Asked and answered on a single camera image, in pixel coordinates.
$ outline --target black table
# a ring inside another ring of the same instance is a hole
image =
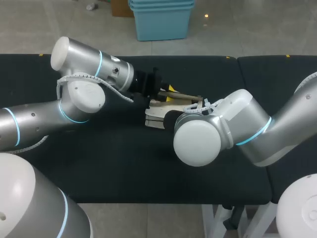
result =
[[[241,57],[238,62],[247,90],[271,116],[288,101],[304,78],[317,71],[316,56]],[[278,203],[294,181],[317,173],[316,145],[314,136],[267,167],[273,203]]]
[[[135,69],[161,71],[176,90],[213,102],[244,88],[235,58],[120,57]],[[0,55],[0,106],[55,100],[60,75],[50,55]],[[106,91],[107,103],[76,131],[51,135],[21,154],[76,202],[266,204],[271,189],[264,168],[234,148],[194,168],[177,159],[173,136],[144,126],[147,101],[133,105]]]

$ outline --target black foam mat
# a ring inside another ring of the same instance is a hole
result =
[[[244,88],[237,60],[227,57],[120,57],[135,69],[160,69],[183,93],[211,102]],[[2,107],[55,99],[58,73],[50,56],[0,55]],[[51,135],[21,154],[76,202],[265,204],[271,190],[265,169],[237,149],[194,168],[173,151],[173,135],[145,127],[148,101],[130,104],[109,90],[106,105],[76,131]]]

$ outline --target white table leg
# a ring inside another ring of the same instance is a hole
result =
[[[211,225],[214,223],[212,204],[202,204],[203,222],[205,238],[208,238],[211,232]]]
[[[239,222],[239,226],[238,226],[238,237],[242,238],[244,233],[247,231],[249,225],[249,220],[248,220],[248,216],[247,216],[247,211],[246,208],[244,208],[242,215],[241,215],[241,219]]]
[[[231,210],[224,209],[222,205],[218,205],[214,222],[211,225],[211,232],[207,238],[223,238],[227,229],[223,222],[230,218]]]
[[[262,238],[276,216],[277,204],[261,205],[250,222],[243,238]]]

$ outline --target white joint cap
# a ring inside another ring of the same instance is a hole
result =
[[[190,166],[204,166],[212,162],[221,147],[217,129],[203,120],[183,124],[174,136],[174,150],[178,158]]]
[[[72,103],[83,112],[96,113],[105,104],[105,93],[96,83],[71,81],[67,86]]]
[[[282,238],[317,237],[317,174],[297,180],[284,191],[276,224]]]
[[[67,57],[69,47],[69,38],[62,36],[59,40],[55,43],[55,46],[52,51],[51,55],[51,67],[52,69],[59,71]]]
[[[0,237],[23,217],[35,189],[33,167],[17,155],[0,153]]]

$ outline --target cardboard box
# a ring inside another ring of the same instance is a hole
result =
[[[111,0],[111,9],[113,16],[134,17],[128,0]]]

